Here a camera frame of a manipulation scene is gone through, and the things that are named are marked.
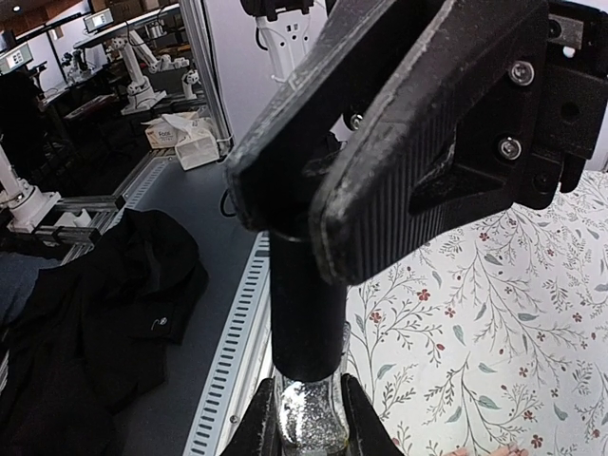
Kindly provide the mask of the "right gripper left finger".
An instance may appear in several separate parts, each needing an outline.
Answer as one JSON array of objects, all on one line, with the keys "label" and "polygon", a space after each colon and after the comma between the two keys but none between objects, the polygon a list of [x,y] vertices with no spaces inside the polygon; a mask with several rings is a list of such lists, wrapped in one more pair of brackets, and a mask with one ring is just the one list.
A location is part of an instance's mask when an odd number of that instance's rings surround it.
[{"label": "right gripper left finger", "polygon": [[282,454],[277,426],[275,380],[257,387],[236,432],[222,456],[278,456]]}]

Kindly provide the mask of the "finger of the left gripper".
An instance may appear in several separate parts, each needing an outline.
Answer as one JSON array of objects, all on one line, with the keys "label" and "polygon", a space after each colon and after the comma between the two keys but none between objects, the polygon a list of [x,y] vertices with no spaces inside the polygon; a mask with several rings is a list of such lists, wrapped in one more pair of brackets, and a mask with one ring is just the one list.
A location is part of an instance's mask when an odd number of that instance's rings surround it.
[{"label": "finger of the left gripper", "polygon": [[544,1],[446,1],[311,206],[331,283],[358,284],[516,200],[542,97]]},{"label": "finger of the left gripper", "polygon": [[[456,125],[452,1],[340,1],[301,64],[229,155],[241,223],[282,230],[309,212],[318,230],[373,221],[411,233],[456,225],[456,202],[425,169]],[[321,186],[305,190],[315,147],[354,103],[367,115]]]}]

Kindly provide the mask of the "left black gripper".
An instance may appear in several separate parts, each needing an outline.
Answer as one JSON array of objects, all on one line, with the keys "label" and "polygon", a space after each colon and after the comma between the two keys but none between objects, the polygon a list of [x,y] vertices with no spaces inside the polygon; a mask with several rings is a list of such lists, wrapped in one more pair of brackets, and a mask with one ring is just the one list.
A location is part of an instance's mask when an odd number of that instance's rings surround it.
[{"label": "left black gripper", "polygon": [[607,13],[551,1],[542,95],[522,205],[544,209],[579,184],[607,106]]}]

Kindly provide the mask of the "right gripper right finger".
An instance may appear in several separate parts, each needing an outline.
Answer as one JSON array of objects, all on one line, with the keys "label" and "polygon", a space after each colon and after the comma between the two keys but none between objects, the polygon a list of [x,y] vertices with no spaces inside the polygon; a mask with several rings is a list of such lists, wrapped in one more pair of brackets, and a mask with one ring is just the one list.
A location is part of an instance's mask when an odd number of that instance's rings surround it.
[{"label": "right gripper right finger", "polygon": [[343,405],[350,430],[346,455],[402,456],[392,441],[359,381],[350,374],[341,377]]}]

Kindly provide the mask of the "black nail polish cap brush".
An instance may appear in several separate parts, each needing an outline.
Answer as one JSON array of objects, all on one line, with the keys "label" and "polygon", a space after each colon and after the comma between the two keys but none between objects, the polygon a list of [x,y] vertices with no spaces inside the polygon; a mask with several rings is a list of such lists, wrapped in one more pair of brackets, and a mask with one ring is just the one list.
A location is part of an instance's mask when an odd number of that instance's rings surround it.
[{"label": "black nail polish cap brush", "polygon": [[346,294],[322,278],[307,239],[270,234],[272,352],[283,376],[312,383],[338,369]]}]

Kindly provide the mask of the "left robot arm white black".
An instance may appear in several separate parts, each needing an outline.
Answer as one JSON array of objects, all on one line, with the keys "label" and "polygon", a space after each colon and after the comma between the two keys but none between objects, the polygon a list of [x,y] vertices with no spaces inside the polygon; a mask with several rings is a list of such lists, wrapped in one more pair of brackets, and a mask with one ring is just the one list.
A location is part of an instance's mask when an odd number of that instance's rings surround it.
[{"label": "left robot arm white black", "polygon": [[239,218],[358,284],[451,229],[574,190],[607,106],[607,10],[253,1],[278,90],[229,155]]}]

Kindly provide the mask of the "person's bare hand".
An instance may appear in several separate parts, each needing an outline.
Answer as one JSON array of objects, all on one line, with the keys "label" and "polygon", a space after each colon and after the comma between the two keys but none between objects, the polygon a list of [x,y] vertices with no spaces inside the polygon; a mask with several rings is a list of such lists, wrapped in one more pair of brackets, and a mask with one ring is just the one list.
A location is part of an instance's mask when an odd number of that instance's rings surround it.
[{"label": "person's bare hand", "polygon": [[481,449],[478,451],[476,447],[461,446],[447,453],[448,456],[471,456],[471,455],[488,455],[488,456],[529,456],[528,449],[512,442],[502,446],[496,446],[490,450]]}]

